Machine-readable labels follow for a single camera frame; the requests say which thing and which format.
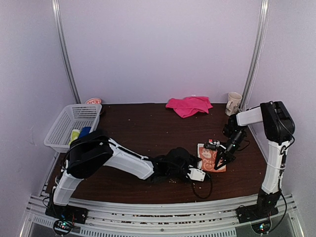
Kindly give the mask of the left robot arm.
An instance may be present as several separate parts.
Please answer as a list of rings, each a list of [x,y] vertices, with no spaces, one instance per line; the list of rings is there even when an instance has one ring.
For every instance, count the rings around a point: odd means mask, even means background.
[[[167,177],[204,181],[205,172],[200,163],[200,158],[182,147],[157,157],[140,155],[108,137],[105,131],[95,130],[70,143],[61,162],[61,174],[55,179],[51,210],[60,219],[67,219],[71,215],[68,203],[77,186],[102,166],[116,168],[151,182]]]

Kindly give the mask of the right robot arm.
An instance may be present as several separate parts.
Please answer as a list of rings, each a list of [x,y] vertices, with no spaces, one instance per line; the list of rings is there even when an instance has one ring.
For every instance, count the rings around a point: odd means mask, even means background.
[[[281,182],[286,167],[288,149],[295,142],[295,123],[282,101],[264,102],[260,105],[229,117],[223,128],[227,142],[213,142],[217,152],[216,170],[235,160],[235,152],[246,137],[249,125],[262,123],[268,143],[268,158],[264,181],[259,190],[256,204],[238,208],[238,213],[253,213],[263,218],[276,212],[276,204],[282,196]]]

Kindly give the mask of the orange bunny towel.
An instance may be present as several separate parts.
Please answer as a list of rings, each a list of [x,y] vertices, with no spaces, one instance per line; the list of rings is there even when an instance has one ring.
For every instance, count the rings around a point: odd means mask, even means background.
[[[215,160],[216,160],[217,151],[207,149],[204,147],[204,144],[197,144],[197,157],[201,159],[197,163],[197,167],[206,172],[226,172],[226,166],[215,170]]]

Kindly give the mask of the pink towel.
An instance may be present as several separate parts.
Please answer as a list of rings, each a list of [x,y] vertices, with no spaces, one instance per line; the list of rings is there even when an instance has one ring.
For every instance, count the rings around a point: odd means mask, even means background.
[[[173,109],[181,118],[185,119],[195,115],[196,113],[209,113],[212,109],[209,98],[205,96],[190,96],[183,99],[171,98],[165,105],[167,109]]]

